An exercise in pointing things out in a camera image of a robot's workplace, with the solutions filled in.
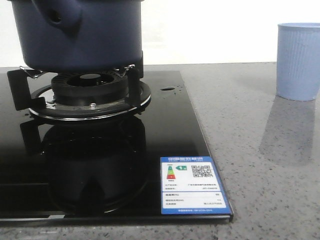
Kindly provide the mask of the light blue ribbed cup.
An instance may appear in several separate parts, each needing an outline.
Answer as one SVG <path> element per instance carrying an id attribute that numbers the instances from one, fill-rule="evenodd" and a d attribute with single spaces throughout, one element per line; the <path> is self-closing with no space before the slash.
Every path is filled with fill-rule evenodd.
<path id="1" fill-rule="evenodd" d="M 320 24 L 292 22 L 278 25 L 276 95 L 312 101 L 320 91 Z"/>

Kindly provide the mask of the dark blue cooking pot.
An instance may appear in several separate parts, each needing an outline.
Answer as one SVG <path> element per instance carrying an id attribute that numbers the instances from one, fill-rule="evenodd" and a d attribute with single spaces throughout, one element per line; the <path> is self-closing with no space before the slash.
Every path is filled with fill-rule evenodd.
<path id="1" fill-rule="evenodd" d="M 13 0 L 24 62 L 44 72 L 102 71 L 141 60 L 139 0 Z"/>

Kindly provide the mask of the black metal pot support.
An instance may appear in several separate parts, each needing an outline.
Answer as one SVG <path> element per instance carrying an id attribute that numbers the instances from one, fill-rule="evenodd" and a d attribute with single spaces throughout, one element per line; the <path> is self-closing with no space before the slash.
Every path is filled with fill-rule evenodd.
<path id="1" fill-rule="evenodd" d="M 39 118 L 53 121 L 87 121 L 112 118 L 128 113 L 135 114 L 143 111 L 151 100 L 149 86 L 141 81 L 144 76 L 144 60 L 141 58 L 133 64 L 110 68 L 121 77 L 127 76 L 128 93 L 124 98 L 105 103 L 90 103 L 85 106 L 72 106 L 56 102 L 52 90 L 52 80 L 47 86 L 30 92 L 28 78 L 37 79 L 44 75 L 43 71 L 25 69 L 7 72 L 8 82 L 16 110 L 29 110 Z M 74 73 L 100 73 L 100 72 L 74 72 Z"/>

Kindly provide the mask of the blue energy label sticker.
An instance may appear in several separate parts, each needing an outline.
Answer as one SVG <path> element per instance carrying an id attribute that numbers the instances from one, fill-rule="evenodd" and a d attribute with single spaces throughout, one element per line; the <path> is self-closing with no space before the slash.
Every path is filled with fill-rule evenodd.
<path id="1" fill-rule="evenodd" d="M 233 215 L 210 156 L 163 156 L 160 181 L 163 215 Z"/>

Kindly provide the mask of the black glass gas stove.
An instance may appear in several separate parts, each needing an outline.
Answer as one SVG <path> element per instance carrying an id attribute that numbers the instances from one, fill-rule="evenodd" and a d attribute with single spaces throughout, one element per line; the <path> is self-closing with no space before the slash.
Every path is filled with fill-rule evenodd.
<path id="1" fill-rule="evenodd" d="M 54 121 L 16 110 L 7 76 L 13 70 L 0 75 L 2 226 L 232 221 L 227 196 L 231 216 L 161 214 L 160 158 L 211 157 L 180 72 L 144 74 L 151 99 L 143 111 Z M 28 78 L 29 89 L 53 77 Z"/>

